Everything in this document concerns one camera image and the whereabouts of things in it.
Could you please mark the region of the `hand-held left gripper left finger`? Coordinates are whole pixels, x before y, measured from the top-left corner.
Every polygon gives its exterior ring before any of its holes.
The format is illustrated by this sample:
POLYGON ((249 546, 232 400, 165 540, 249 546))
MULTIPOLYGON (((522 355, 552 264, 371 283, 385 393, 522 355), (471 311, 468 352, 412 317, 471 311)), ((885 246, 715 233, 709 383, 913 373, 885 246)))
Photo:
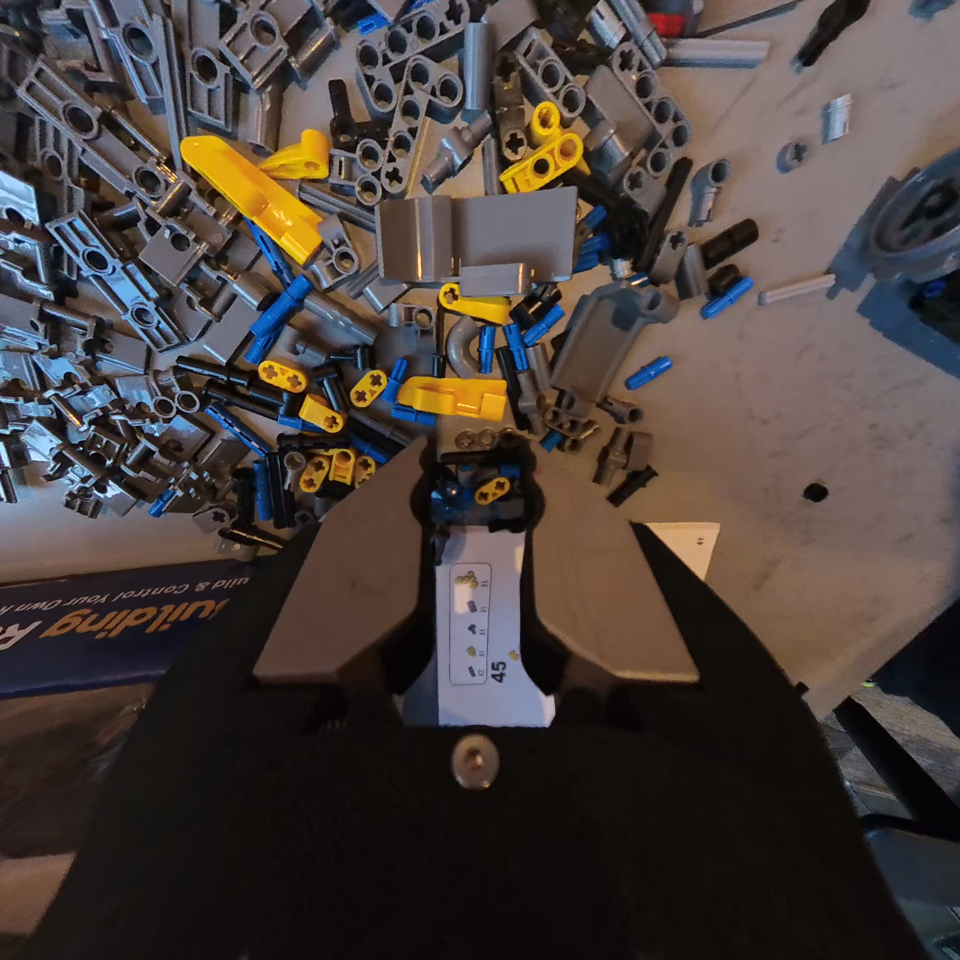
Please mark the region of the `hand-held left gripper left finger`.
POLYGON ((416 438, 324 517, 253 668, 258 681, 410 687, 425 671, 435 452, 416 438))

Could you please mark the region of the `yellow black brick vehicle model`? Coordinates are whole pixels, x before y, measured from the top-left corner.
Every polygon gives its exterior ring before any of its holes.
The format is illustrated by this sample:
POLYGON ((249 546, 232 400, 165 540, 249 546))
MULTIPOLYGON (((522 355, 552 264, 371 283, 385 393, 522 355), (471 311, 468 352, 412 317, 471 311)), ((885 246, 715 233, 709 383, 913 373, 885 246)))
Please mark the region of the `yellow black brick vehicle model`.
POLYGON ((827 272, 829 300, 871 280, 857 313, 907 353, 959 378, 959 150, 889 178, 827 272))

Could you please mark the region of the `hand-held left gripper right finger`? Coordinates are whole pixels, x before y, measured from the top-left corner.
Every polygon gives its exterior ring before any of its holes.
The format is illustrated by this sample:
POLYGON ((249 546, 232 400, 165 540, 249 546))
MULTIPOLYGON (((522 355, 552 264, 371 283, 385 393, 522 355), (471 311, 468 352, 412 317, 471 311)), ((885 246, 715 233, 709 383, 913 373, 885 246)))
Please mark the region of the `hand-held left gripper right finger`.
POLYGON ((630 523, 538 445, 524 463, 521 659, 546 694, 700 674, 630 523))

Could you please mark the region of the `wide grey curved panel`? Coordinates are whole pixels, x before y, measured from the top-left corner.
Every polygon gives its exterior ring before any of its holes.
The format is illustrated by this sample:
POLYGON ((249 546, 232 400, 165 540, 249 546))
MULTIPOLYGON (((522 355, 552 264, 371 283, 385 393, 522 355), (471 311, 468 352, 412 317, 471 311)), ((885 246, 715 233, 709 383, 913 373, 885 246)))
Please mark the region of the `wide grey curved panel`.
POLYGON ((386 199, 375 211, 378 275, 407 284, 490 280, 522 267, 532 282, 568 282, 575 262, 578 192, 386 199))

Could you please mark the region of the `pile of building bricks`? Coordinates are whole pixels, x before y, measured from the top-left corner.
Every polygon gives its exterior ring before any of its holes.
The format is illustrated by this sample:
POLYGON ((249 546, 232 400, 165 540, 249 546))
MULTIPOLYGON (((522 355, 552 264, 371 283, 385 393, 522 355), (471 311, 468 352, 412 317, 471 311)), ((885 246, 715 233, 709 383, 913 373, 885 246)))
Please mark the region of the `pile of building bricks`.
POLYGON ((714 317, 753 286, 705 242, 731 163, 694 172, 664 67, 755 68, 702 2, 2 2, 2 503, 36 465, 90 519, 188 513, 254 558, 413 440, 435 542, 522 528, 517 448, 582 450, 551 385, 580 298, 644 279, 714 317), (378 274, 386 200, 578 192, 573 275, 378 274))

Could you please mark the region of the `grey curved panel piece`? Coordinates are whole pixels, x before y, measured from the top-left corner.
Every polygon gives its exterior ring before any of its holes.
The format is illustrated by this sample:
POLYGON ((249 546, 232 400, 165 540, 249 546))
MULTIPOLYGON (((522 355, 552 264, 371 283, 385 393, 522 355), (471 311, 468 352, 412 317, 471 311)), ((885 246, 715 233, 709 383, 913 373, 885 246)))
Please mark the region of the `grey curved panel piece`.
POLYGON ((586 417, 608 394, 616 373, 644 327, 671 322, 676 296, 646 279, 623 279, 580 297, 556 354, 551 385, 559 410, 586 417))

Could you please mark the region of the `black angled connector piece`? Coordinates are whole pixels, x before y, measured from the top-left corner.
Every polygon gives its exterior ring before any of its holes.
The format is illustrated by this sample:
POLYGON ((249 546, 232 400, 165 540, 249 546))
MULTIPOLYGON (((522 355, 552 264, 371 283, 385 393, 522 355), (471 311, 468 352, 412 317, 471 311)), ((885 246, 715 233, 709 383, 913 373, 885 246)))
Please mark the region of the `black angled connector piece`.
POLYGON ((624 426, 613 429, 599 453, 593 476, 594 483, 606 487, 623 474, 617 486, 606 496, 612 506, 622 506, 658 476, 650 463, 652 446, 653 438, 649 433, 624 426))

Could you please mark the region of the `light grey axle rod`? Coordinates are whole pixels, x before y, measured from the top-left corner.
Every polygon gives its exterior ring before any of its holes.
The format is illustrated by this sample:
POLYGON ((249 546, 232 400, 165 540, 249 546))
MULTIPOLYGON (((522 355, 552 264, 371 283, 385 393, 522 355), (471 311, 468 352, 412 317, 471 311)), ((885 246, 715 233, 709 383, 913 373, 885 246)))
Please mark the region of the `light grey axle rod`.
POLYGON ((826 293, 834 287, 835 282, 836 276, 831 272, 810 278, 792 280, 762 290, 757 296, 757 303, 760 306, 773 306, 804 296, 826 293))

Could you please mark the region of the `white building instruction booklet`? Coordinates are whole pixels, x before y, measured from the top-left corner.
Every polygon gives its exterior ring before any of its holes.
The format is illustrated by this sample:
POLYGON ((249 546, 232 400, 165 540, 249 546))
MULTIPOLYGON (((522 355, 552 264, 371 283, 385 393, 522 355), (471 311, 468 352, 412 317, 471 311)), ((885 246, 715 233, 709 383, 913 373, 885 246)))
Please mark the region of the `white building instruction booklet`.
POLYGON ((525 534, 455 526, 437 569, 442 726, 544 727, 554 702, 522 662, 525 534))

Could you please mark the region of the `dark grey cardboard box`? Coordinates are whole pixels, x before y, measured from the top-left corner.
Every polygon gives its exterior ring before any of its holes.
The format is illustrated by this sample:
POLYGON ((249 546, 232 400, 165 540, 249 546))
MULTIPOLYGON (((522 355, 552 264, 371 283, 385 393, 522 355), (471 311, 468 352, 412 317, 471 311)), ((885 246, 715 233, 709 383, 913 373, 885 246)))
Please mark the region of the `dark grey cardboard box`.
POLYGON ((1 699, 155 681, 257 571, 220 558, 4 584, 1 699))

